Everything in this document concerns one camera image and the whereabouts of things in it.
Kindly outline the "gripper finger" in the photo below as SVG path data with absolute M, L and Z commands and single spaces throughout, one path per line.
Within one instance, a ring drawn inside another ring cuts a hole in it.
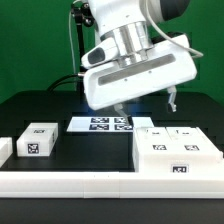
M 114 110 L 125 119 L 127 125 L 132 125 L 132 117 L 124 112 L 122 104 L 116 104 Z
M 175 86 L 171 86 L 167 89 L 167 92 L 169 94 L 169 98 L 168 98 L 168 105 L 170 106 L 171 110 L 173 112 L 176 111 L 176 104 L 175 104 L 175 99 L 176 99 L 176 94 L 177 94 L 177 90 Z

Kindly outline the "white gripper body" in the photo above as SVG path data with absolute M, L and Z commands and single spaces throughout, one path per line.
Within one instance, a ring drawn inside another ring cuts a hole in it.
M 93 110 L 116 105 L 167 89 L 195 78 L 196 66 L 189 52 L 170 41 L 147 50 L 148 59 L 121 67 L 116 59 L 87 69 L 84 90 Z

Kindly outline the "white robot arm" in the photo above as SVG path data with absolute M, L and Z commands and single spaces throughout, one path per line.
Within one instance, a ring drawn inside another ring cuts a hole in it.
M 175 108 L 176 86 L 195 78 L 196 53 L 188 38 L 154 44 L 147 28 L 181 16 L 190 0 L 88 0 L 100 43 L 81 58 L 84 90 L 93 110 L 112 106 L 130 122 L 122 103 L 162 89 Z

